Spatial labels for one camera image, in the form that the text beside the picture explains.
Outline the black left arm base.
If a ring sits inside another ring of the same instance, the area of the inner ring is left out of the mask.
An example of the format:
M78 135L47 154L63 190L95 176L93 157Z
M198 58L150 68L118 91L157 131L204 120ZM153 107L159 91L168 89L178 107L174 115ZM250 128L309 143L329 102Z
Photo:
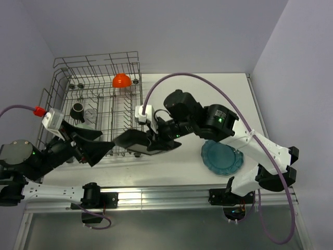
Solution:
M97 214L104 216L106 209L115 209L118 206L118 192L100 192L100 191L86 191L81 199L80 206L86 210L101 209L102 212ZM85 211L81 211L81 220L87 224L100 224L102 218L100 216L91 215Z

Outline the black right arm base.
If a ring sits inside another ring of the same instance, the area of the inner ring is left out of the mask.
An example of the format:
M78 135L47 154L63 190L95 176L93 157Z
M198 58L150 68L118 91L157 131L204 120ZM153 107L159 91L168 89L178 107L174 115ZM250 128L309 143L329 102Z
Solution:
M232 184L235 177L228 180L226 188L209 189L208 202L213 206L236 206L244 204L253 204L255 202L254 191L249 192L245 196L233 194Z

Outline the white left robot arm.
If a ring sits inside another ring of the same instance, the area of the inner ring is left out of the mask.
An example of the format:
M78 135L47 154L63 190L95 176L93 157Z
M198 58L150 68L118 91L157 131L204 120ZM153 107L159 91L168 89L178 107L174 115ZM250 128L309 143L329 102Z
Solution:
M70 202L96 208L101 202L100 186L50 186L39 181L71 158L94 166L115 146L98 141L101 131L77 128L62 121L43 150L27 140L1 146L1 206L17 206L21 201Z

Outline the clear drinking glass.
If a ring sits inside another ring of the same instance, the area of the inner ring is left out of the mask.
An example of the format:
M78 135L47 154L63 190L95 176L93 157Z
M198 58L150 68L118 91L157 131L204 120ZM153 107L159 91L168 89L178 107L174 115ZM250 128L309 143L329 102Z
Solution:
M88 108L84 111L84 119L89 123L96 123L97 111L93 108Z

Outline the brown mug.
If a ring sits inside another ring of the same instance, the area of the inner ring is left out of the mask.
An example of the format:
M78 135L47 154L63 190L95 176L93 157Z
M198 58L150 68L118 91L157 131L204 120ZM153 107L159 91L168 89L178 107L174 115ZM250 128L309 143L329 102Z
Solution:
M81 123L84 123L84 107L81 103L73 104L70 110L70 117L74 120L78 120Z

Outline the orange bowl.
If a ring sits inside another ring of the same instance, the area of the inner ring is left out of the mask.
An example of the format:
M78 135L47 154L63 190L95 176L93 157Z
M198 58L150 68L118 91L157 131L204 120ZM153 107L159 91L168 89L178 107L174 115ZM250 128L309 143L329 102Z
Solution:
M124 73L118 73L112 79L112 87L114 88L126 88L130 87L131 85L131 78Z

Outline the teal round plate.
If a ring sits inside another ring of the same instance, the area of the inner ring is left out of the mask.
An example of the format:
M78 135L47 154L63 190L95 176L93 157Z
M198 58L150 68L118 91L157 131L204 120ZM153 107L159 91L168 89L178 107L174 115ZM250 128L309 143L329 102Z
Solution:
M235 174L244 164L244 154L225 144L207 140L201 147L203 164L220 176Z

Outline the light green cup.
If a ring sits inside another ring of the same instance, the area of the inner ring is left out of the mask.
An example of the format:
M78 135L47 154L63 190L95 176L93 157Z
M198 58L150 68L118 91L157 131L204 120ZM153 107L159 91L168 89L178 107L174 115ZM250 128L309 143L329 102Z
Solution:
M86 123L79 123L75 127L80 129L95 130L93 127L87 125Z

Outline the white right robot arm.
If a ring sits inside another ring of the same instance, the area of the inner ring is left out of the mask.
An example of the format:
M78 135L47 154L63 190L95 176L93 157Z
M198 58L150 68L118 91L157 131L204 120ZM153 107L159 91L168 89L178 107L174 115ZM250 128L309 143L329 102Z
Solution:
M194 133L205 140L239 150L258 163L256 167L228 180L217 196L220 206L234 206L257 189L272 192L288 191L296 182L297 171L292 164L299 158L296 147L279 146L251 130L240 115L223 105L201 106L190 93L176 90L164 100L171 120L155 117L151 105L136 108L136 117L147 124L148 150L170 151L180 146L176 138Z

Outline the black square floral plate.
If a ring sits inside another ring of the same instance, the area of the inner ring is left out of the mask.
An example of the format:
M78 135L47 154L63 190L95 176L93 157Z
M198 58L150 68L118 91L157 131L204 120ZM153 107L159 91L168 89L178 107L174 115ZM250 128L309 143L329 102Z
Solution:
M114 143L116 146L124 148L128 151L144 155L156 155L163 152L163 150L160 149L149 151L148 146L150 145L150 140L148 139L146 133L135 129L126 130L114 139Z

